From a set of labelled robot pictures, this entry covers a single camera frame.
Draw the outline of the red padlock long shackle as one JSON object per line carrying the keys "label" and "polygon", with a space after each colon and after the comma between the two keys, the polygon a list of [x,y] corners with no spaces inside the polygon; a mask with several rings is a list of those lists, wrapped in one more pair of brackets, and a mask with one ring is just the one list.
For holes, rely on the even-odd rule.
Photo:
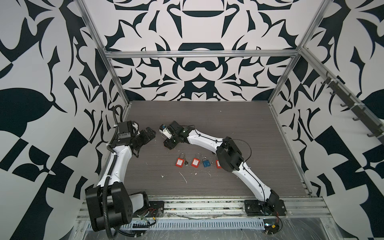
{"label": "red padlock long shackle", "polygon": [[192,167],[198,168],[201,162],[202,155],[200,153],[197,153],[195,157],[193,158],[193,161],[191,163]]}

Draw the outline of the blue padlock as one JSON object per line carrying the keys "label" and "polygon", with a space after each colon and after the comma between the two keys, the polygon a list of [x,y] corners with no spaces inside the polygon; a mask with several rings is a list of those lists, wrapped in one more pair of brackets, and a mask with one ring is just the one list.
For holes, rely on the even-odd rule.
{"label": "blue padlock", "polygon": [[211,166],[211,162],[209,161],[209,159],[207,157],[203,157],[202,163],[203,163],[204,168],[208,168]]}

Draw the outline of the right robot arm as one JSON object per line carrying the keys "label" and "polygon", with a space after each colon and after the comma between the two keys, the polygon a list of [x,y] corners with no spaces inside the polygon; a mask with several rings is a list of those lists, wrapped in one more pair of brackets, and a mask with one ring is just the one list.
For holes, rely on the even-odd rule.
{"label": "right robot arm", "polygon": [[216,138],[204,134],[194,126],[181,126],[173,121],[161,125],[160,132],[165,137],[164,146],[170,150],[179,143],[196,145],[216,154],[219,166],[236,175],[254,194],[256,200],[246,205],[249,216],[284,216],[286,207],[279,195],[265,185],[247,165],[235,140],[230,137]]}

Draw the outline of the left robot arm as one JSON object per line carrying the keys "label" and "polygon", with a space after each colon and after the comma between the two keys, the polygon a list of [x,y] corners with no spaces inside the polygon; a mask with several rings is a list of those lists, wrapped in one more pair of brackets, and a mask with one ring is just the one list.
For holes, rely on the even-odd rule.
{"label": "left robot arm", "polygon": [[115,132],[107,144],[110,158],[104,174],[94,188],[86,190],[92,229],[95,232],[105,231],[110,240],[116,239],[119,234],[130,238],[141,237],[156,223],[146,221],[139,231],[121,229],[131,223],[135,214],[142,217],[150,207],[145,192],[127,192],[124,178],[131,158],[138,157],[141,148],[156,137],[156,132],[150,127],[140,130],[136,121],[124,122],[122,117],[117,116],[118,110],[122,109],[121,105],[113,108]]}

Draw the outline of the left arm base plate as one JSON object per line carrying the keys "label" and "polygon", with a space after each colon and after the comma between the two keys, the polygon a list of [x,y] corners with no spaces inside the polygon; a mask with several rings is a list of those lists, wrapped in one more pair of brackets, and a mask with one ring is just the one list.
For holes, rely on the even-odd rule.
{"label": "left arm base plate", "polygon": [[165,202],[164,201],[149,201],[145,205],[134,212],[134,218],[139,218],[140,216],[144,217],[161,217],[164,214]]}

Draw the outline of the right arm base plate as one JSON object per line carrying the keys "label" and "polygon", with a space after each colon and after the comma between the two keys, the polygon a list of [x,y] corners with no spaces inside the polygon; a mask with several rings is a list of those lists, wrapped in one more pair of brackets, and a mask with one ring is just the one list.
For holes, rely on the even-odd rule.
{"label": "right arm base plate", "polygon": [[264,205],[264,202],[258,200],[245,200],[245,212],[248,217],[263,217],[263,216],[286,216],[286,206],[283,200],[273,206]]}

